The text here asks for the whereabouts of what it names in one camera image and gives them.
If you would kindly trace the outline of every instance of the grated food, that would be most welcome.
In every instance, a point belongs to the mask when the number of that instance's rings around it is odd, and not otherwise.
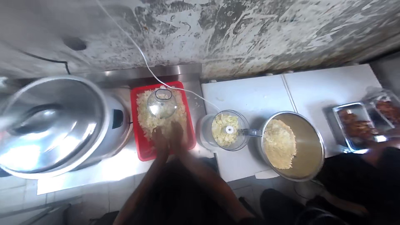
[[[264,131],[264,151],[268,160],[278,169],[290,169],[296,155],[293,131],[280,120],[271,120]]]

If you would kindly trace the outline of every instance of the cooked meat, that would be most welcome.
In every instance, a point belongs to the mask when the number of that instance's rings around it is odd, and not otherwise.
[[[378,101],[376,108],[395,126],[400,125],[400,108],[390,101]]]
[[[349,137],[358,137],[361,139],[372,138],[377,134],[377,130],[371,127],[370,121],[358,121],[357,115],[342,109],[338,112],[340,120],[343,122],[345,132]]]

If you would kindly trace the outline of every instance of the white power cord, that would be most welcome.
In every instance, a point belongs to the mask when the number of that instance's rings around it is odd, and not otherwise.
[[[193,94],[195,94],[197,97],[203,99],[205,102],[208,102],[210,105],[214,106],[214,107],[218,110],[218,112],[221,111],[221,110],[218,108],[218,106],[216,106],[216,105],[214,105],[213,103],[207,101],[206,99],[204,99],[204,98],[201,97],[200,95],[198,95],[198,94],[192,92],[191,90],[185,90],[185,89],[182,89],[182,88],[171,87],[171,86],[167,85],[166,83],[160,81],[160,80],[154,75],[153,71],[151,71],[149,65],[147,64],[147,60],[146,60],[146,57],[145,57],[144,53],[142,52],[142,50],[140,49],[140,47],[136,44],[136,42],[135,42],[135,41],[131,38],[131,36],[130,36],[130,35],[129,35],[129,34],[128,34],[128,33],[127,33],[127,32],[126,32],[126,31],[111,17],[111,16],[110,16],[110,14],[107,12],[107,10],[104,8],[104,6],[100,3],[100,1],[99,1],[99,0],[96,0],[96,2],[97,2],[97,4],[100,6],[100,8],[104,11],[104,13],[107,14],[107,16],[115,23],[115,25],[117,25],[117,27],[118,27],[132,42],[133,42],[133,44],[136,46],[136,48],[137,48],[137,49],[139,50],[139,52],[142,54],[143,59],[144,59],[144,62],[146,63],[147,69],[150,71],[150,73],[153,75],[153,77],[154,77],[158,82],[160,82],[161,84],[163,84],[163,85],[165,85],[165,86],[167,86],[167,87],[169,87],[169,88],[172,88],[172,89],[183,90],[183,91],[187,91],[187,92],[193,93]]]

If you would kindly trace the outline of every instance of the white tile floor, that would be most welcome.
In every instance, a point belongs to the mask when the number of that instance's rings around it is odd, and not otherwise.
[[[120,181],[77,187],[44,195],[36,195],[37,182],[16,177],[0,178],[0,217],[2,213],[27,209],[39,205],[80,197],[69,211],[70,224],[88,224],[89,219],[100,218],[108,212],[118,211],[140,184],[145,174],[128,177]],[[260,196],[263,190],[274,188],[285,195],[305,203],[320,192],[312,182],[294,183],[282,177],[256,179],[254,176],[229,182],[237,197],[246,201],[261,215]]]

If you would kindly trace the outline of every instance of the metal bowl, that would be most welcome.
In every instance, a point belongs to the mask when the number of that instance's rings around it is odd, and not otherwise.
[[[290,169],[275,168],[268,160],[268,156],[264,150],[264,137],[261,137],[258,142],[258,149],[263,159],[277,174],[286,179],[308,181],[314,178],[320,171],[325,159],[324,143],[321,134],[304,116],[290,111],[282,111],[272,115],[264,123],[261,130],[263,134],[267,128],[267,124],[272,119],[284,122],[293,131],[297,153],[292,160],[292,167]]]

